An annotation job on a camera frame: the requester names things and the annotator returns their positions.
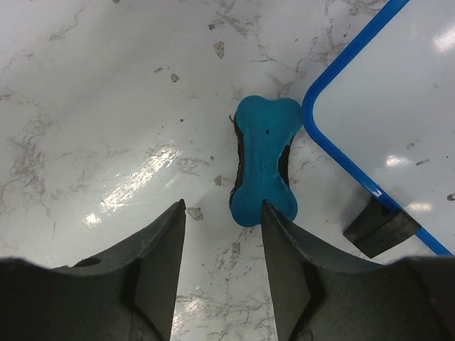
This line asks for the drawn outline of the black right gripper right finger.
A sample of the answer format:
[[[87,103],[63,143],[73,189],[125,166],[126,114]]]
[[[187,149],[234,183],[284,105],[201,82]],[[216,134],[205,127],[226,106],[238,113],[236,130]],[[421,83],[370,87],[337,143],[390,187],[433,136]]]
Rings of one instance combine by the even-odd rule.
[[[381,266],[337,249],[262,204],[262,241],[279,340],[389,340]]]

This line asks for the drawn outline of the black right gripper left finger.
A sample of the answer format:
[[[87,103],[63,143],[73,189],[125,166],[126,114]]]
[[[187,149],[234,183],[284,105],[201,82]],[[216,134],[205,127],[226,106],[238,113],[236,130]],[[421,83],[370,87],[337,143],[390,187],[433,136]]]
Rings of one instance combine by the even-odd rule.
[[[63,340],[169,340],[185,237],[185,202],[114,246],[58,269]]]

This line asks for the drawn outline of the blue bone-shaped eraser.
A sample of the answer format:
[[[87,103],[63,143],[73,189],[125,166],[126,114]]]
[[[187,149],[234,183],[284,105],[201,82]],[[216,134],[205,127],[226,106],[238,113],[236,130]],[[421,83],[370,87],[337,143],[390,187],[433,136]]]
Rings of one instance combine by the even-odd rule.
[[[259,225],[266,200],[295,219],[298,203],[289,187],[288,165],[291,143],[302,125],[300,104],[290,98],[248,96],[238,104],[233,124],[239,165],[229,200],[232,218],[243,227]]]

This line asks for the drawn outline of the blue-framed small whiteboard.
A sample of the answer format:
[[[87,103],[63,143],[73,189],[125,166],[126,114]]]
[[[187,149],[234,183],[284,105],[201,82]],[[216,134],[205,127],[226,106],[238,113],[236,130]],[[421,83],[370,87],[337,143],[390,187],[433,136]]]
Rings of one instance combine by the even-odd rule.
[[[308,135],[454,254],[454,2],[389,1],[308,89]]]

